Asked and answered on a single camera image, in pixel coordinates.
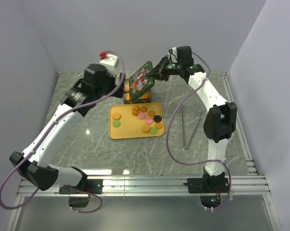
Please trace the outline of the gold tin lid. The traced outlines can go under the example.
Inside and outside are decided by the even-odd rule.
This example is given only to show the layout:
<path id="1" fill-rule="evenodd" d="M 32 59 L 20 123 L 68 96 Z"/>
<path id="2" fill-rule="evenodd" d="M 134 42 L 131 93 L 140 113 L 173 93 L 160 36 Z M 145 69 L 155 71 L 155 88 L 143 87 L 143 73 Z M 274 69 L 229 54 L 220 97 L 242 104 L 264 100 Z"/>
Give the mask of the gold tin lid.
<path id="1" fill-rule="evenodd" d="M 153 77 L 147 77 L 146 74 L 153 69 L 152 62 L 147 61 L 129 78 L 129 94 L 131 100 L 136 100 L 148 91 L 155 84 Z"/>

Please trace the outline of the metal serving tongs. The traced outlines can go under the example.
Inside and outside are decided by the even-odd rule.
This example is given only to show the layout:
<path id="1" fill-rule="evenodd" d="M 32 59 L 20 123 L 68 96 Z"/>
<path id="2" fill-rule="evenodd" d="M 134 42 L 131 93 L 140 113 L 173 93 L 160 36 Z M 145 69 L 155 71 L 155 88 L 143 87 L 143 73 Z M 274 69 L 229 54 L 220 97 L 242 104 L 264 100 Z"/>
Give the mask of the metal serving tongs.
<path id="1" fill-rule="evenodd" d="M 203 111 L 200 110 L 196 116 L 196 120 L 190 122 L 187 120 L 185 114 L 185 106 L 181 106 L 181 129 L 182 129 L 182 144 L 183 144 L 183 151 L 186 151 L 190 148 L 193 138 L 197 132 L 198 126 L 200 124 Z"/>

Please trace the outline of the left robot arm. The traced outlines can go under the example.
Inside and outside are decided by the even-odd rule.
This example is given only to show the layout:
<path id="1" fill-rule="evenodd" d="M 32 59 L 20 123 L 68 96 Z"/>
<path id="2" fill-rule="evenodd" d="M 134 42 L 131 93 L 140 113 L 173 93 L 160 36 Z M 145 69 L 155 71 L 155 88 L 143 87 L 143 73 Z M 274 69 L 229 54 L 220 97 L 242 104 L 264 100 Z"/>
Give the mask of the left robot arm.
<path id="1" fill-rule="evenodd" d="M 88 187 L 88 176 L 77 167 L 51 165 L 56 150 L 71 129 L 83 121 L 86 114 L 106 96 L 123 96 L 125 73 L 121 72 L 119 83 L 116 73 L 102 64 L 90 64 L 80 78 L 68 89 L 50 121 L 37 138 L 21 153 L 13 152 L 10 162 L 17 172 L 45 191 L 53 185 L 67 185 L 76 193 Z"/>

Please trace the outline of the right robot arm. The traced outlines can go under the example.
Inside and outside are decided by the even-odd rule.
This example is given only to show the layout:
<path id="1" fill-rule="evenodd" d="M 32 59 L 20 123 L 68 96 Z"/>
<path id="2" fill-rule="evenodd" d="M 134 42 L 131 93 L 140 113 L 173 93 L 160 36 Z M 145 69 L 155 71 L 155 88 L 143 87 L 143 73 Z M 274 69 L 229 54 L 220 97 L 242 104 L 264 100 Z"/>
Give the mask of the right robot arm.
<path id="1" fill-rule="evenodd" d="M 190 46 L 173 47 L 147 76 L 167 81 L 170 76 L 180 76 L 192 89 L 187 97 L 197 94 L 207 115 L 203 131 L 208 139 L 207 160 L 201 178 L 189 178 L 184 183 L 189 193 L 228 193 L 231 175 L 225 164 L 226 148 L 236 129 L 237 106 L 226 100 L 208 79 L 211 69 L 206 62 L 195 64 L 196 53 Z"/>

